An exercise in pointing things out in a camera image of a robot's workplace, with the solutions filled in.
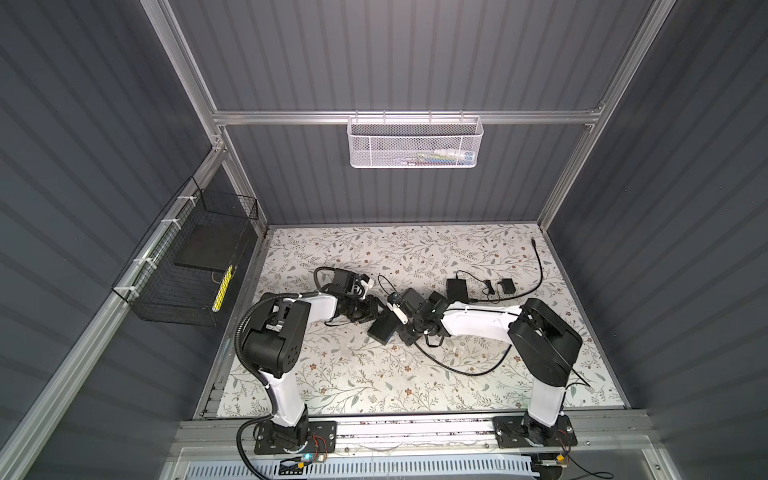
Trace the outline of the black network switch box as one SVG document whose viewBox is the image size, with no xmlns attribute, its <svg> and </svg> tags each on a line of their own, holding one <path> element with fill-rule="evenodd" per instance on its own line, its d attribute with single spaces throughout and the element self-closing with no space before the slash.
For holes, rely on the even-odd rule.
<svg viewBox="0 0 768 480">
<path fill-rule="evenodd" d="M 395 313 L 385 312 L 373 321 L 367 330 L 367 335 L 381 345 L 386 345 L 400 324 L 401 321 Z"/>
</svg>

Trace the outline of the long black power brick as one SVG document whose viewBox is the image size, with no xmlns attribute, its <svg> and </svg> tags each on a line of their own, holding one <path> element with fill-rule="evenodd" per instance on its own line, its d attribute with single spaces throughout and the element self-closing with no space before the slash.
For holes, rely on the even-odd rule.
<svg viewBox="0 0 768 480">
<path fill-rule="evenodd" d="M 450 303 L 460 302 L 468 304 L 470 298 L 467 282 L 461 278 L 448 278 L 446 280 L 446 297 Z"/>
</svg>

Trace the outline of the black power adapter with cable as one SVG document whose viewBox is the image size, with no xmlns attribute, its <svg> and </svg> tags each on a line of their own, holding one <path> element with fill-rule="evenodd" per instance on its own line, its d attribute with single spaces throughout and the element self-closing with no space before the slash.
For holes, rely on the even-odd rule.
<svg viewBox="0 0 768 480">
<path fill-rule="evenodd" d="M 455 277 L 457 279 L 468 277 L 475 280 L 476 282 L 481 283 L 483 285 L 483 294 L 486 296 L 493 296 L 497 294 L 514 295 L 517 293 L 517 288 L 511 278 L 504 278 L 494 283 L 492 280 L 481 280 L 471 272 L 465 270 L 457 270 L 455 272 Z"/>
</svg>

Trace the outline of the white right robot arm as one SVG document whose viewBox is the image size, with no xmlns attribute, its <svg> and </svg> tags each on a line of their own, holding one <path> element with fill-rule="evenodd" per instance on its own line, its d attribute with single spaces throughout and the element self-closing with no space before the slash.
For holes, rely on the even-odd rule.
<svg viewBox="0 0 768 480">
<path fill-rule="evenodd" d="M 450 302 L 438 293 L 423 299 L 409 289 L 390 295 L 386 306 L 400 322 L 404 342 L 414 343 L 421 336 L 474 336 L 512 346 L 533 378 L 521 429 L 533 445 L 556 437 L 583 339 L 544 301 L 529 298 L 521 305 L 480 306 Z"/>
</svg>

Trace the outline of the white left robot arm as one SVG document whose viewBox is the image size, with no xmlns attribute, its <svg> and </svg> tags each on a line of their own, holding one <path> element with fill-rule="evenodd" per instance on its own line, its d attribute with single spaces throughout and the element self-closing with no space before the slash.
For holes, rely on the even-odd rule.
<svg viewBox="0 0 768 480">
<path fill-rule="evenodd" d="M 279 449 L 299 451 L 310 437 L 308 407 L 299 393 L 294 367 L 307 327 L 344 316 L 353 322 L 374 320 L 382 308 L 370 294 L 373 280 L 366 274 L 321 266 L 314 270 L 315 289 L 305 293 L 266 293 L 242 315 L 236 327 L 234 352 L 256 378 L 269 399 L 269 410 L 245 421 L 235 443 L 247 470 L 258 479 L 267 476 L 251 462 L 243 445 L 249 427 L 264 431 L 264 440 Z"/>
</svg>

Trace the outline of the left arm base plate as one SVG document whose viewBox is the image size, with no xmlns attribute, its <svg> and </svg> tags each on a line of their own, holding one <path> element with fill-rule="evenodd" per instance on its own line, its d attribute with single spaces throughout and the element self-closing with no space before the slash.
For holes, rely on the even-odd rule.
<svg viewBox="0 0 768 480">
<path fill-rule="evenodd" d="M 333 453 L 336 449 L 338 424 L 334 421 L 301 422 L 295 427 L 284 427 L 267 422 L 255 432 L 256 455 L 291 453 Z"/>
</svg>

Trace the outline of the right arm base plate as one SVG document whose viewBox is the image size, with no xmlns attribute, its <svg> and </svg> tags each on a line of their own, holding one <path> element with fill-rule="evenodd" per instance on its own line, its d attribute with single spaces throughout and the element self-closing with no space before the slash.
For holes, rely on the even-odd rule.
<svg viewBox="0 0 768 480">
<path fill-rule="evenodd" d="M 570 418 L 558 415 L 553 426 L 533 420 L 527 413 L 492 418 L 493 431 L 500 448 L 565 447 L 578 445 Z"/>
</svg>

